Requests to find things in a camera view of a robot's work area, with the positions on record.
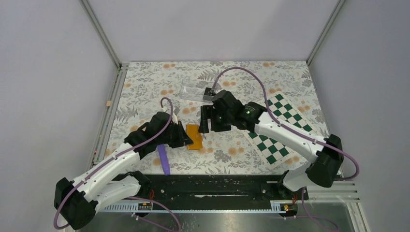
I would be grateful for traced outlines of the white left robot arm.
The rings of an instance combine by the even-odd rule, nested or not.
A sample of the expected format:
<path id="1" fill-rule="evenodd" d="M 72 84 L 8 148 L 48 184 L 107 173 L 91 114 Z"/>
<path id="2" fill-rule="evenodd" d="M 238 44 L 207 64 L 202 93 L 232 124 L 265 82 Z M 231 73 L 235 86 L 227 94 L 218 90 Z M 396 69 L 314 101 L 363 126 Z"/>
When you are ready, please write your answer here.
<path id="1" fill-rule="evenodd" d="M 180 121 L 174 122 L 166 112 L 157 112 L 149 122 L 132 131 L 124 142 L 102 162 L 69 181 L 56 184 L 54 207 L 74 230 L 89 224 L 106 206 L 122 199 L 147 197 L 151 181 L 140 171 L 127 174 L 111 183 L 120 173 L 155 152 L 157 146 L 178 148 L 193 144 Z"/>

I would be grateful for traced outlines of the clear acrylic card box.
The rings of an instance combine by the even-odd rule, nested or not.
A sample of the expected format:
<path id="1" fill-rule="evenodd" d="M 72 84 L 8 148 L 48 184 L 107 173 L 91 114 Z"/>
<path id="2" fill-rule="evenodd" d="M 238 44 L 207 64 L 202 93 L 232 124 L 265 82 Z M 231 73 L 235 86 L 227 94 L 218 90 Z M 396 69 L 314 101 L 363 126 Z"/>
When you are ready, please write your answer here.
<path id="1" fill-rule="evenodd" d="M 179 96 L 183 100 L 211 103 L 212 101 L 203 101 L 203 94 L 205 88 L 212 88 L 213 84 L 214 83 L 205 80 L 192 80 L 184 78 L 182 79 Z"/>

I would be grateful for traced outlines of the orange leather card holder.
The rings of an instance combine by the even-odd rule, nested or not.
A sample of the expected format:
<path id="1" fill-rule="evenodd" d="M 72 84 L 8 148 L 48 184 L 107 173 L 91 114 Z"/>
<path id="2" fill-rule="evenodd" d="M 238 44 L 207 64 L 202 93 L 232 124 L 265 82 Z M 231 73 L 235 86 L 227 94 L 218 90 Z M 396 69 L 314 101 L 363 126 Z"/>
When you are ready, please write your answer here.
<path id="1" fill-rule="evenodd" d="M 202 134 L 199 133 L 199 125 L 186 125 L 186 134 L 192 140 L 192 144 L 187 145 L 187 150 L 200 150 L 203 148 L 203 137 Z"/>

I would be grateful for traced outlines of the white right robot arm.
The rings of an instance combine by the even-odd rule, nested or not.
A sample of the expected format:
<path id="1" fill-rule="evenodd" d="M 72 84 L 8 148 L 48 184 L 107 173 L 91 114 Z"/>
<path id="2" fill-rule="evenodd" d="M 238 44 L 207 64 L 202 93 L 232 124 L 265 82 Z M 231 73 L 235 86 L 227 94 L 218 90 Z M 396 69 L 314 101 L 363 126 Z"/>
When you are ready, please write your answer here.
<path id="1" fill-rule="evenodd" d="M 273 139 L 307 160 L 305 165 L 281 176 L 277 192 L 284 199 L 306 186 L 330 188 L 344 161 L 339 137 L 311 135 L 276 117 L 267 106 L 255 102 L 242 104 L 231 92 L 222 90 L 213 96 L 211 105 L 201 106 L 198 131 L 230 131 L 232 126 Z"/>

